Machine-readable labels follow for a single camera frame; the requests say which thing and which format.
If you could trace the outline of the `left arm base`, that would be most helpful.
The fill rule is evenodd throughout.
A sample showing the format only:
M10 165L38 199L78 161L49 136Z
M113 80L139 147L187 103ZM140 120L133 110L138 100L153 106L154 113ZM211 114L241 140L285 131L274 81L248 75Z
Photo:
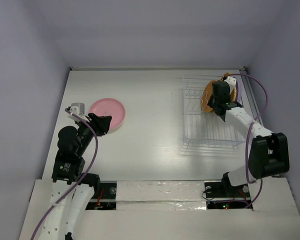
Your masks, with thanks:
M100 191L96 193L86 206L86 210L116 210L117 201L117 182L116 181L102 181L100 184Z

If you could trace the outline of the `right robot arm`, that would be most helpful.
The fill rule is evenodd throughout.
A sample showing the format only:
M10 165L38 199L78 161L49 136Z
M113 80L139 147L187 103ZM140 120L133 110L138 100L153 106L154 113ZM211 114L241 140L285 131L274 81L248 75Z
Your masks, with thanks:
M288 139L283 133L274 133L253 119L231 93L237 85L233 77L214 81L207 105L227 125L245 137L245 164L222 177L220 190L232 196L239 186L257 180L287 173L290 170Z

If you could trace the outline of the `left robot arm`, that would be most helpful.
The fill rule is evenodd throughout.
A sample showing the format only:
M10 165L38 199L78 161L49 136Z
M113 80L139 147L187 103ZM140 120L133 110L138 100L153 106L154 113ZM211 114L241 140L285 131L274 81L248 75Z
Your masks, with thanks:
M58 133L49 208L35 227L33 240L72 240L89 201L103 193L99 175L89 172L95 161L84 168L83 154L92 140L108 133L112 117L65 111L78 127L69 125Z

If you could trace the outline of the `pink round plate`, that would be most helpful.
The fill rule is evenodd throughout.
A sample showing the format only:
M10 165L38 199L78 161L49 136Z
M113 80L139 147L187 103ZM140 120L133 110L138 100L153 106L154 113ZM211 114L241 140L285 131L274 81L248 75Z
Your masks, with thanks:
M109 131L116 131L124 122L126 118L126 110L124 105L114 98L102 98L97 100L89 109L89 113L96 116L111 116Z

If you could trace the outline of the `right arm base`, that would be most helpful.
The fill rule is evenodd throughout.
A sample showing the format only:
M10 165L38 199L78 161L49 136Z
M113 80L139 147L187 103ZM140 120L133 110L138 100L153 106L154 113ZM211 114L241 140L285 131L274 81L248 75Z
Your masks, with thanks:
M247 184L224 189L220 181L205 182L201 196L208 210L244 209L252 201Z

